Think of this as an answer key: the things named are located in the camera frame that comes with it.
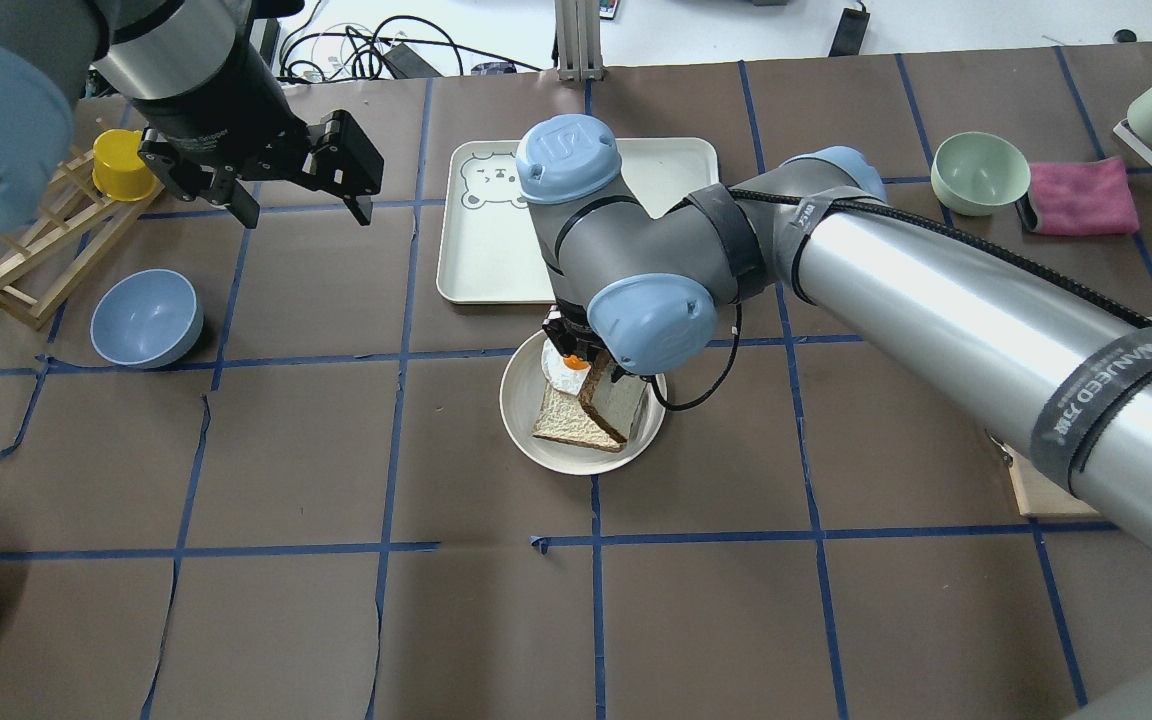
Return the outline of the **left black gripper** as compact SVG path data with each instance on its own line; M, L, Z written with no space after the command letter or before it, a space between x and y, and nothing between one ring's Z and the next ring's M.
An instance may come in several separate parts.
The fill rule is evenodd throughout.
M381 192L385 160L348 111L306 127L251 41L233 41L223 65L200 86L141 100L147 126L138 156L166 190L207 200L247 229L260 205L241 181L296 181L342 200L366 227Z

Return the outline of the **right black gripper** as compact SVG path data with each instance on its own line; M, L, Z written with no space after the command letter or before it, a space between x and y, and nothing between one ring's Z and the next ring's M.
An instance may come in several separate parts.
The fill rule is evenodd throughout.
M559 359L573 370L588 369L599 357L611 363L611 374L617 376L617 363L613 359L602 338L590 327L584 306L556 300L550 306L547 319L541 323L541 329L556 348Z

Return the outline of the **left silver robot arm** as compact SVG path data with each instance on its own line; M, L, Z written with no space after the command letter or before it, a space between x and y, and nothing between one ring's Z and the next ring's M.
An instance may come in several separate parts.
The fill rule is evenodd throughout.
M259 223L248 182L285 181L370 223L384 161L348 111L308 124L247 31L302 1L0 1L0 233L32 219L96 69L146 120L132 154L179 200Z

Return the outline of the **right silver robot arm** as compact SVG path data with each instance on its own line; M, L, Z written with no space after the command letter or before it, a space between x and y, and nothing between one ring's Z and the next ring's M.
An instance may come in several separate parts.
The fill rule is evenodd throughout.
M718 306L781 283L932 384L1152 551L1152 319L967 232L890 209L851 147L710 184L652 217L611 128L563 114L518 142L520 192L563 354L654 382Z

